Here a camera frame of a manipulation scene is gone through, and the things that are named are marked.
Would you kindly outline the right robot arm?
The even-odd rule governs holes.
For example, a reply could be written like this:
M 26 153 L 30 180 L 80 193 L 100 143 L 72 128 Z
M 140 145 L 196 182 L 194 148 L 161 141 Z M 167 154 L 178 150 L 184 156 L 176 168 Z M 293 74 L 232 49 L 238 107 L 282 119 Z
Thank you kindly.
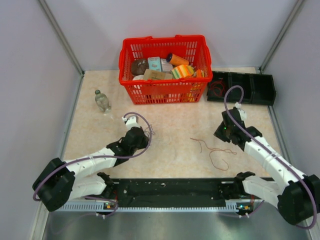
M 255 173 L 240 172 L 233 179 L 233 192 L 239 198 L 253 195 L 275 207 L 291 225 L 312 218 L 320 212 L 320 179 L 306 175 L 276 152 L 255 127 L 246 127 L 242 109 L 234 107 L 221 113 L 222 122 L 214 136 L 238 146 L 253 157 L 268 174 L 267 181 Z

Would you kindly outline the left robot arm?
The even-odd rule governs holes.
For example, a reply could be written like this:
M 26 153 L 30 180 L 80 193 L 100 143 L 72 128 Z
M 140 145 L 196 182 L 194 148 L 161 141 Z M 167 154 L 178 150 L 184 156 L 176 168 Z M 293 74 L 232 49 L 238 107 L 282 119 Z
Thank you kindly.
M 35 199 L 54 212 L 67 201 L 86 197 L 109 198 L 114 191 L 110 177 L 101 171 L 116 167 L 144 152 L 150 138 L 141 127 L 132 127 L 118 141 L 101 150 L 74 160 L 52 159 L 32 185 Z

